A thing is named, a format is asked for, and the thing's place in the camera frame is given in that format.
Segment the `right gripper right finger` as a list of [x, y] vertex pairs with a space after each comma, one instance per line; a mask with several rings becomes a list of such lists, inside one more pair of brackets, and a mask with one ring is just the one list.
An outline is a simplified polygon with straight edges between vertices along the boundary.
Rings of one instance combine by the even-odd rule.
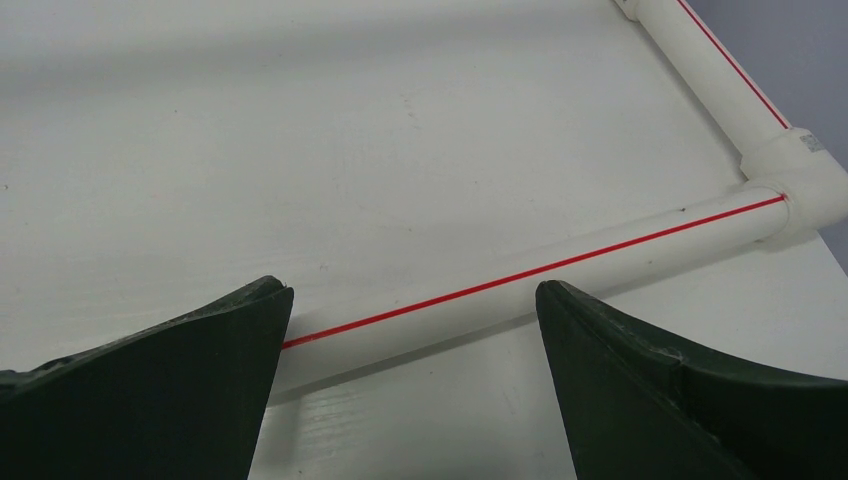
[[847, 384], [767, 366], [562, 281], [536, 313], [580, 479], [843, 479]]

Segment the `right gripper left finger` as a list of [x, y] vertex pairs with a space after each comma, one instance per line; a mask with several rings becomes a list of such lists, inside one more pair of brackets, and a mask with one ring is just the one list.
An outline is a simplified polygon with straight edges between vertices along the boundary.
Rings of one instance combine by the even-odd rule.
[[110, 343], [1, 374], [5, 479], [244, 479], [294, 303], [261, 277]]

